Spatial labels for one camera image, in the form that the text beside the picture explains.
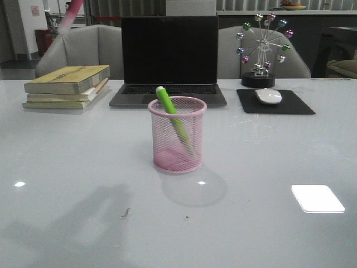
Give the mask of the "dark grey open laptop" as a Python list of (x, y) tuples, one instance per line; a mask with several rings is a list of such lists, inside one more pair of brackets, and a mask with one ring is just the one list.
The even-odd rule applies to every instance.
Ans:
[(209, 108), (226, 105), (217, 84), (218, 16), (122, 19), (124, 84), (113, 108), (147, 108), (163, 86), (170, 96), (194, 97)]

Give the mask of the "white computer mouse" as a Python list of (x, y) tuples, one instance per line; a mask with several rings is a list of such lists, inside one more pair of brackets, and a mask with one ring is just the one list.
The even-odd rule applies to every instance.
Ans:
[(282, 101), (282, 95), (274, 89), (256, 89), (254, 92), (262, 104), (279, 104)]

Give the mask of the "fruit bowl on counter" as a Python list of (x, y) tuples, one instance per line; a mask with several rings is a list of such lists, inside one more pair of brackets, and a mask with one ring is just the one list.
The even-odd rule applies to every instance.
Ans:
[(300, 11), (306, 8), (306, 6), (303, 6), (301, 3), (288, 0), (282, 0), (281, 7), (287, 11)]

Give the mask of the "red trash bin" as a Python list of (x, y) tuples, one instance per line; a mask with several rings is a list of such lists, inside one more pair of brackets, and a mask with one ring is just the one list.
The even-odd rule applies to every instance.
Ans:
[(48, 48), (52, 44), (51, 31), (49, 29), (37, 29), (35, 30), (36, 43), (38, 48), (38, 54), (43, 56)]

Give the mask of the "cream book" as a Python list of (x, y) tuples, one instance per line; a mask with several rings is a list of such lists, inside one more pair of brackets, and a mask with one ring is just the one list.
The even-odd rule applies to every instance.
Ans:
[(30, 102), (90, 102), (107, 86), (108, 80), (108, 78), (103, 79), (80, 94), (28, 93), (27, 100)]
[(23, 102), (22, 105), (23, 108), (37, 108), (37, 109), (84, 109), (92, 101), (90, 102), (30, 102), (26, 99), (26, 101)]

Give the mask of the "pink mesh pen holder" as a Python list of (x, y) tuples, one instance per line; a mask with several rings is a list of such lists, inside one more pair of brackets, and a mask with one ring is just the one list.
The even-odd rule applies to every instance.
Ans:
[(176, 113), (166, 113), (155, 99), (148, 105), (152, 118), (153, 162), (167, 173), (182, 174), (202, 162), (203, 114), (206, 103), (193, 97), (173, 96)]

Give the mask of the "ferris wheel desk ornament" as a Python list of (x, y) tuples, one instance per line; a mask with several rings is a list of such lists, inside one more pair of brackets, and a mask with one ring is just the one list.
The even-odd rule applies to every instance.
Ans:
[(236, 39), (242, 41), (245, 38), (246, 32), (251, 32), (254, 36), (253, 45), (250, 47), (238, 47), (236, 53), (240, 56), (240, 61), (243, 64), (249, 63), (252, 54), (257, 54), (257, 60), (251, 67), (249, 72), (242, 74), (242, 85), (252, 88), (271, 88), (275, 85), (275, 76), (271, 74), (270, 68), (272, 62), (267, 58), (267, 53), (272, 52), (279, 63), (285, 61), (286, 56), (275, 52), (273, 47), (280, 48), (283, 52), (289, 52), (291, 45), (275, 43), (279, 38), (273, 38), (272, 35), (277, 31), (271, 31), (270, 25), (276, 19), (276, 14), (271, 12), (266, 16), (257, 13), (254, 20), (258, 22), (259, 33), (256, 34), (252, 30), (252, 24), (246, 22), (243, 24), (243, 31), (236, 33)]

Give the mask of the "black mouse pad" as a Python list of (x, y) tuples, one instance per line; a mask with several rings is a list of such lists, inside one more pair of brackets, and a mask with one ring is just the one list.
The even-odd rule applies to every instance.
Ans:
[(252, 89), (237, 89), (236, 91), (243, 110), (246, 113), (290, 115), (316, 114), (291, 90), (278, 90), (282, 96), (282, 100), (277, 104), (261, 103)]

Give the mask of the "pink highlighter pen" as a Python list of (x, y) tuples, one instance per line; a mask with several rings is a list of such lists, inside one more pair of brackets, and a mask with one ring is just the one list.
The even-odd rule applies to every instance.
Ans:
[(46, 1), (45, 18), (48, 34), (48, 48), (54, 43), (54, 40), (60, 36), (63, 37), (73, 28), (76, 18), (83, 17), (84, 1)]

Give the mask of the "middle cream book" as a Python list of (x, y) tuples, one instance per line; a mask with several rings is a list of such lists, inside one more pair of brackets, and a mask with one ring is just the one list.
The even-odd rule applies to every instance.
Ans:
[(90, 102), (107, 86), (108, 80), (108, 78), (103, 79), (80, 94), (28, 93), (27, 100), (30, 102)]

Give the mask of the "yellow top book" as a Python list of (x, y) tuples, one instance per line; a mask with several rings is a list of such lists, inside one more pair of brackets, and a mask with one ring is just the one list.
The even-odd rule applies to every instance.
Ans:
[(26, 93), (80, 94), (110, 77), (108, 65), (66, 66), (24, 84)]

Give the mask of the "green highlighter pen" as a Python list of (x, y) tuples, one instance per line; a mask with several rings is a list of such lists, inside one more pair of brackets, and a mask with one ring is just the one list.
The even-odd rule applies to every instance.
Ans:
[[(156, 88), (156, 95), (158, 99), (160, 100), (162, 106), (165, 109), (165, 112), (168, 114), (176, 114), (177, 110), (171, 101), (171, 98), (169, 97), (166, 89), (162, 86), (159, 86)], [(190, 156), (194, 156), (194, 149), (192, 148), (189, 136), (186, 132), (186, 129), (182, 123), (182, 120), (179, 118), (170, 118), (171, 123), (176, 131), (176, 134), (180, 140), (180, 142), (184, 145), (187, 153)]]

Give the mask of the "bottom cream book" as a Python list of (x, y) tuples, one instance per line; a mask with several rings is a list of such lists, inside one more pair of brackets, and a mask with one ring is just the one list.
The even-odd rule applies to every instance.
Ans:
[(90, 102), (30, 102), (26, 99), (26, 101), (23, 102), (22, 105), (23, 108), (37, 108), (37, 109), (84, 109), (92, 101)]

